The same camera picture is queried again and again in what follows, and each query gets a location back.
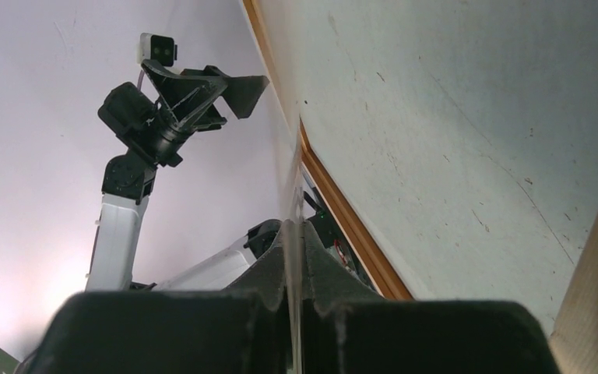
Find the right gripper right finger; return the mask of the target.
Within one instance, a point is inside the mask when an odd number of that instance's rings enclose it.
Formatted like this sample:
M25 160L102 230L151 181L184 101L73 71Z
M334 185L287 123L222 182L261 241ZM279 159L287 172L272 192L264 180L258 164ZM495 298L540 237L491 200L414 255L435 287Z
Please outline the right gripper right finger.
M556 373L536 319L516 302L392 301L366 287L304 224L306 373Z

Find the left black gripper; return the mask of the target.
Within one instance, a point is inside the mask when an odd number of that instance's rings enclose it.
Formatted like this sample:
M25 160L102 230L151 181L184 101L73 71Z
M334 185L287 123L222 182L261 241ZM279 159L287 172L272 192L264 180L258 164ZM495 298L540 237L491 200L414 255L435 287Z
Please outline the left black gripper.
M214 65L180 73L151 60L144 60L141 67L171 118L171 128L178 132L221 129L227 120L214 105L220 96L237 119L249 118L269 85L267 76L229 76Z

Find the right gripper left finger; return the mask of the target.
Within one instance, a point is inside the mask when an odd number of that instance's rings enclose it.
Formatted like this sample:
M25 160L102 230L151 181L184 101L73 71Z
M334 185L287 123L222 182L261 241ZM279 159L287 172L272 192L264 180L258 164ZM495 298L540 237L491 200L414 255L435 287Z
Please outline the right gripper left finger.
M20 373L285 373L291 366L280 221L219 291L93 291L58 310Z

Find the light wooden picture frame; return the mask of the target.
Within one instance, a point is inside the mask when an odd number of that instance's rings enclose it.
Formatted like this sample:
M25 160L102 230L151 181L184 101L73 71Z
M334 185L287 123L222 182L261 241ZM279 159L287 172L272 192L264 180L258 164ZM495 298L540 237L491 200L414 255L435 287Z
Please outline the light wooden picture frame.
M598 1L246 1L389 298L510 299L598 373Z

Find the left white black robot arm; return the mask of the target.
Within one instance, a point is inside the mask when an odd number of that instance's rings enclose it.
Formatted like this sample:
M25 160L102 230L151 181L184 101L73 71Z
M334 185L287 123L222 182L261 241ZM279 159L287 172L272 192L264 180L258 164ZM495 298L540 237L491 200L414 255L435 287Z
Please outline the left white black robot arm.
M105 168L87 291L131 287L157 169L178 166L179 150L195 133L219 130L226 124L214 105L218 98L237 118L248 118L269 84L266 76L229 76L212 65L176 73L145 59L141 69L158 94L156 101L134 83L125 82L107 95L98 110L99 118L127 150Z

